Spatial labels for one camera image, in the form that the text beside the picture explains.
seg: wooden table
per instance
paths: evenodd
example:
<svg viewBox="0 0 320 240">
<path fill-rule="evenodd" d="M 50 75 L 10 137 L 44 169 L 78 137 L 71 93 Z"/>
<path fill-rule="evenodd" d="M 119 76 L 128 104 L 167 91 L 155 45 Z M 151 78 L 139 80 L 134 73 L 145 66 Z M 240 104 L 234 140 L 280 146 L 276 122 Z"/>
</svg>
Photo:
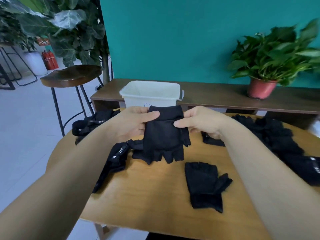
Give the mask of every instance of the wooden table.
<svg viewBox="0 0 320 240">
<path fill-rule="evenodd" d="M 124 102 L 119 91 L 132 79 L 113 79 L 94 95 L 92 104 L 96 111 L 119 108 Z M 226 109 L 265 110 L 274 112 L 320 114 L 320 89 L 277 87 L 266 100 L 246 96 L 247 85 L 175 82 L 184 90 L 184 98 L 177 104 L 204 105 Z"/>
<path fill-rule="evenodd" d="M 288 124 L 285 127 L 293 131 L 294 140 L 307 155 L 320 156 L 320 138 Z M 47 170 L 75 148 L 75 140 L 70 131 L 58 142 Z M 81 218 L 108 226 L 195 239 L 271 239 L 226 148 L 203 143 L 200 133 L 190 134 L 190 140 L 191 146 L 184 148 L 185 160 L 171 164 L 162 160 L 147 165 L 132 159 L 129 153 L 126 170 L 110 175 L 101 192 L 90 196 Z M 223 214 L 191 207 L 184 164 L 198 161 L 217 165 L 220 174 L 228 173 L 234 180 L 222 193 Z"/>
</svg>

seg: forearm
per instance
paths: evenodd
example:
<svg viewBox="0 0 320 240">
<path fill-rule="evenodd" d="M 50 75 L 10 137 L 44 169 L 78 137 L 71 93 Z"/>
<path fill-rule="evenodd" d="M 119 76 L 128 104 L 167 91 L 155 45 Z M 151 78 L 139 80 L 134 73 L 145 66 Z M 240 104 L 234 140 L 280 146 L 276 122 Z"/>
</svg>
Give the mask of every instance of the forearm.
<svg viewBox="0 0 320 240">
<path fill-rule="evenodd" d="M 228 121 L 220 133 L 272 237 L 320 239 L 320 195 L 240 123 Z"/>
<path fill-rule="evenodd" d="M 21 234 L 25 240 L 68 237 L 115 144 L 106 131 L 91 132 L 0 214 L 3 239 L 20 239 Z"/>
</svg>

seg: round wooden table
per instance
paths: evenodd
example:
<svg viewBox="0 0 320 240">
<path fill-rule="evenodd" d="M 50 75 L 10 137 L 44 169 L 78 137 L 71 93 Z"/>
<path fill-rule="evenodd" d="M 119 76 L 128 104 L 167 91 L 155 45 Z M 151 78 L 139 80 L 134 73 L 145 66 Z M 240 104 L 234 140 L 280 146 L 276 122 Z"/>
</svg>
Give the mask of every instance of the round wooden table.
<svg viewBox="0 0 320 240">
<path fill-rule="evenodd" d="M 294 141 L 306 155 L 320 157 L 320 138 L 292 125 L 284 126 L 292 130 Z M 47 170 L 75 148 L 75 140 L 69 132 L 58 142 Z M 190 140 L 191 146 L 184 148 L 185 160 L 171 164 L 162 160 L 147 165 L 129 153 L 126 170 L 109 175 L 102 190 L 90 196 L 81 218 L 194 239 L 270 240 L 226 148 L 203 143 L 200 133 L 190 134 Z M 214 209 L 195 210 L 190 204 L 184 164 L 198 161 L 217 165 L 220 174 L 228 173 L 234 180 L 222 194 L 223 214 Z"/>
</svg>

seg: teal wall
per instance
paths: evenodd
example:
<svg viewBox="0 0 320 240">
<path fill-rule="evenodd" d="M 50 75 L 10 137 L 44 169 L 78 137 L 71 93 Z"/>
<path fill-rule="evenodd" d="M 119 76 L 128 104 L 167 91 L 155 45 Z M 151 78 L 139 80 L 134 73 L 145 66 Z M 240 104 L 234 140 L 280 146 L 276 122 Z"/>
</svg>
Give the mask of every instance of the teal wall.
<svg viewBox="0 0 320 240">
<path fill-rule="evenodd" d="M 116 78 L 248 84 L 226 71 L 237 39 L 320 16 L 320 0 L 100 1 Z M 292 86 L 320 88 L 320 76 Z"/>
</svg>

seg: green leafy plant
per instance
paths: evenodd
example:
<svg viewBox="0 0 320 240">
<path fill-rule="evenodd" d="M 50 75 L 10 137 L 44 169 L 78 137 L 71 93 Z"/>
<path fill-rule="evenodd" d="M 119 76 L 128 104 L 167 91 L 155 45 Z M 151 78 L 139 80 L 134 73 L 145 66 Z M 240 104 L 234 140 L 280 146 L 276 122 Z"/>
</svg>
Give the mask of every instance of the green leafy plant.
<svg viewBox="0 0 320 240">
<path fill-rule="evenodd" d="M 0 41 L 11 45 L 19 45 L 22 50 L 34 51 L 35 39 L 25 35 L 20 27 L 16 14 L 6 11 L 4 6 L 8 2 L 0 1 Z"/>
<path fill-rule="evenodd" d="M 29 0 L 36 10 L 10 0 L 8 12 L 17 13 L 22 31 L 28 36 L 48 36 L 57 57 L 66 67 L 100 65 L 109 54 L 105 27 L 99 19 L 98 0 Z"/>
<path fill-rule="evenodd" d="M 320 50 L 309 47 L 318 35 L 316 19 L 309 22 L 300 32 L 296 27 L 274 27 L 264 36 L 244 36 L 232 52 L 232 62 L 228 70 L 237 70 L 231 78 L 250 76 L 263 81 L 276 81 L 287 86 L 299 72 L 318 70 Z"/>
</svg>

